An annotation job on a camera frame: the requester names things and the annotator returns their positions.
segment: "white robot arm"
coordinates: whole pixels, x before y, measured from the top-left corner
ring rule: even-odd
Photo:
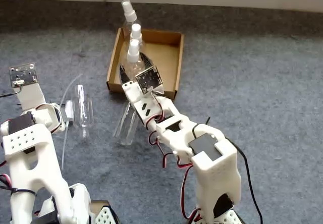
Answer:
[[[20,88],[14,90],[19,92],[23,109],[20,116],[0,127],[11,176],[7,189],[12,193],[12,224],[88,224],[106,220],[118,223],[115,215],[108,215],[112,211],[109,206],[101,208],[100,216],[95,218],[86,187],[82,184],[69,187],[62,177],[51,134],[63,131],[65,124],[59,106],[45,102],[34,64],[12,67],[11,78],[13,87]],[[43,187],[52,197],[43,202],[33,219],[36,193]]]
[[[231,210],[240,201],[241,194],[237,149],[220,130],[190,121],[170,99],[159,96],[164,89],[156,67],[143,71],[136,79],[137,82],[123,84],[126,97],[144,126],[152,132],[150,136],[157,135],[157,144],[169,147],[180,166],[190,166],[190,163],[194,166],[196,210],[203,223],[224,219],[228,223],[242,223]]]

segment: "clear plastic bottle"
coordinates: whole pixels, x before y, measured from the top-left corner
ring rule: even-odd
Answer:
[[[73,99],[73,124],[82,131],[84,139],[89,138],[89,130],[93,125],[93,107],[91,97],[85,93],[83,85],[79,84],[75,87],[75,95]]]
[[[120,115],[117,127],[114,132],[114,137],[120,140],[121,145],[131,145],[134,139],[139,117],[137,112],[129,102],[126,102],[123,107],[123,114]]]
[[[121,4],[126,18],[126,21],[123,26],[123,34],[125,36],[125,41],[129,41],[132,25],[133,24],[141,25],[141,23],[137,18],[135,10],[132,8],[130,0],[124,0],[121,2]]]
[[[135,76],[145,70],[145,64],[139,55],[139,41],[136,39],[130,40],[127,58],[122,65],[125,73],[133,82],[136,81]]]

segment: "cardboard tray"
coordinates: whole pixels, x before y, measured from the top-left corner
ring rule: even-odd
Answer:
[[[184,35],[177,32],[142,30],[142,38],[146,43],[146,54],[157,66],[163,80],[165,95],[175,99],[181,74]],[[106,78],[111,92],[123,93],[117,69],[125,52],[124,34],[122,28],[119,28]]]

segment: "white spray cap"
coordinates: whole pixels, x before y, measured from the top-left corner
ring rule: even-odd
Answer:
[[[124,0],[121,2],[123,11],[125,12],[125,17],[127,22],[134,22],[137,20],[137,15],[135,10],[132,8],[130,0]]]
[[[137,39],[139,43],[142,42],[141,26],[139,24],[135,23],[131,26],[130,39]]]
[[[139,60],[139,41],[136,39],[130,40],[129,50],[127,53],[127,61],[136,63]]]

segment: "gray carpet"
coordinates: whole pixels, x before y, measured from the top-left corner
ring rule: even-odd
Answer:
[[[264,223],[321,223],[323,15],[134,7],[144,28],[185,34],[175,104],[195,122],[211,116],[210,125],[245,151]],[[71,128],[66,180],[85,184],[92,199],[108,199],[122,223],[184,223],[179,207],[183,170],[172,158],[162,169],[159,151],[148,145],[143,127],[130,147],[112,138],[124,98],[109,94],[105,78],[122,22],[116,3],[0,1],[0,93],[11,90],[10,65],[36,62],[43,93],[53,102],[60,101],[73,77],[85,73],[95,127],[88,143]],[[0,100],[1,121],[20,113],[16,103],[15,97]],[[63,137],[53,136],[59,161]],[[259,223],[241,157],[239,170],[242,199],[236,209],[246,223]],[[191,174],[187,212],[194,206],[194,181]],[[36,208],[46,195],[40,192]],[[0,192],[1,223],[10,220],[9,197]]]

